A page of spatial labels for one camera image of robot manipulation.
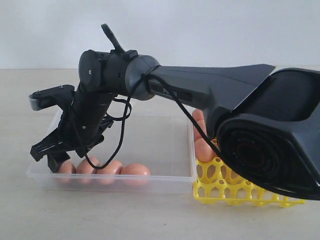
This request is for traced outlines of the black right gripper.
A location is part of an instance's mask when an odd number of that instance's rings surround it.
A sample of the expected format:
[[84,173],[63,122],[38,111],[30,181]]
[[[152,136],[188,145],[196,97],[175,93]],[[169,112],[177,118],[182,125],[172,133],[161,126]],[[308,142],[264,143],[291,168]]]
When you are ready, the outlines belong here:
[[66,118],[58,128],[31,147],[30,155],[36,162],[47,156],[49,170],[57,173],[70,159],[67,152],[89,152],[104,140],[103,132],[114,123],[106,116],[114,97],[115,94],[110,92],[88,92],[79,86]]

